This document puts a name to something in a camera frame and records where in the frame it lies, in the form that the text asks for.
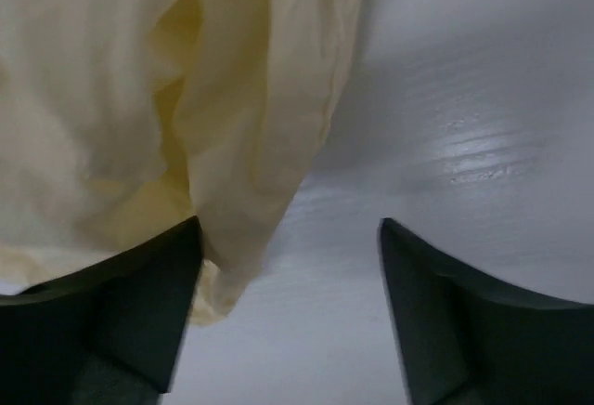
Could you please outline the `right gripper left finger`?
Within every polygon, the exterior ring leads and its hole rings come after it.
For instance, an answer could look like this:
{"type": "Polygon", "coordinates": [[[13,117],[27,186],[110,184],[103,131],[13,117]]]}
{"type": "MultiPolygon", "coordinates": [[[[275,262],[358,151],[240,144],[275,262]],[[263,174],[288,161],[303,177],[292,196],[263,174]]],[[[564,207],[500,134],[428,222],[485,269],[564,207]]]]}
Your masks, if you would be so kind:
{"type": "Polygon", "coordinates": [[[157,404],[203,257],[200,222],[1,298],[5,404],[157,404]]]}

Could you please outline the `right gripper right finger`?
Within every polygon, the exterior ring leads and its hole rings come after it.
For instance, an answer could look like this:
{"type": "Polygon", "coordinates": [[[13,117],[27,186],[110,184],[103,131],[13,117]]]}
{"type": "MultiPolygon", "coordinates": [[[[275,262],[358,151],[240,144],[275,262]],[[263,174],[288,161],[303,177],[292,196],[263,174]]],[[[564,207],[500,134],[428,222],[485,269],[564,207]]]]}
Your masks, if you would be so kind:
{"type": "Polygon", "coordinates": [[[379,247],[412,404],[589,404],[593,308],[506,283],[391,218],[379,247]]]}

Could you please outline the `cream yellow jacket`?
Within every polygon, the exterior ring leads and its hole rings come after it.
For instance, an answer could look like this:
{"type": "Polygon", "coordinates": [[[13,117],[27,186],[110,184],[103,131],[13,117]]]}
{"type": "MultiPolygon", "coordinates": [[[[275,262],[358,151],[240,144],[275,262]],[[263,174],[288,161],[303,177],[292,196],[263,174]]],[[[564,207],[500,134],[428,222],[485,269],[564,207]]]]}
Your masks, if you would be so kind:
{"type": "Polygon", "coordinates": [[[364,0],[1,0],[1,278],[31,286],[192,217],[223,319],[323,145],[364,0]]]}

